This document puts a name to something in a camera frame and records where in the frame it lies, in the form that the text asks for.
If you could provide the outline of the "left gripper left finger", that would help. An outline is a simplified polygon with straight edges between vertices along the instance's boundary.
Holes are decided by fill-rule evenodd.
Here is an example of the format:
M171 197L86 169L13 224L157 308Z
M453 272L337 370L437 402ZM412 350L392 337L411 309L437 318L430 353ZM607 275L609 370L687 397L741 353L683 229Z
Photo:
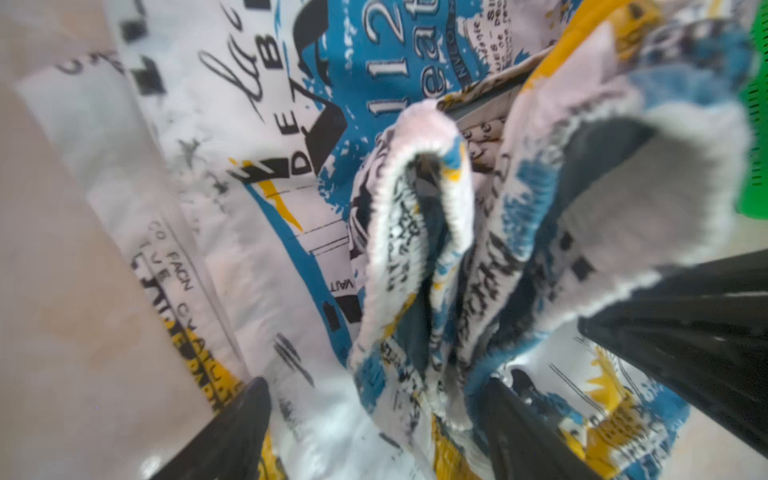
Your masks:
M271 411L268 383L258 377L153 479L260 479L261 451Z

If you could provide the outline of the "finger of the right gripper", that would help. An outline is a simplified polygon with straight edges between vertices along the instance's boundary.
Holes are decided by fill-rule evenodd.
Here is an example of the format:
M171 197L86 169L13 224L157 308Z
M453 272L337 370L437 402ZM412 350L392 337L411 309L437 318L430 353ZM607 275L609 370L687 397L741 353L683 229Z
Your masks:
M766 455L766 251L676 272L578 330Z

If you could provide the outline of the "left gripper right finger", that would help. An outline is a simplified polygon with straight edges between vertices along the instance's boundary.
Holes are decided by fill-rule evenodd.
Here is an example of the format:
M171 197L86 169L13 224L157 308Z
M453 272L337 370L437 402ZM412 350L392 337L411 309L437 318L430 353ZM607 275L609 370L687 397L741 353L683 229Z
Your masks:
M599 477L496 378L481 391L480 419L497 479L588 480Z

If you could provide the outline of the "colourful printed white shirt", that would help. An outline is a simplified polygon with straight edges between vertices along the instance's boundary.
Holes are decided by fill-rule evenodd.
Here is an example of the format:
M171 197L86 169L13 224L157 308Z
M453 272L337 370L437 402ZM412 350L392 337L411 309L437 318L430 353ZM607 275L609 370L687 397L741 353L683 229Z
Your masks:
M599 477L691 404L578 330L728 238L754 1L109 1L16 90L260 479L490 479L501 381Z

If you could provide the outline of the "green plastic basket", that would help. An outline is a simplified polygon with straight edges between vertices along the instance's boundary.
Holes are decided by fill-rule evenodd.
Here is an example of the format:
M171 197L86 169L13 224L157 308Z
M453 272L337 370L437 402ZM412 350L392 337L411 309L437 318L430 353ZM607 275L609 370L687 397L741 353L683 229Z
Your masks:
M741 92L753 132L749 166L737 210L756 220L767 219L767 2L760 1L751 37L758 70Z

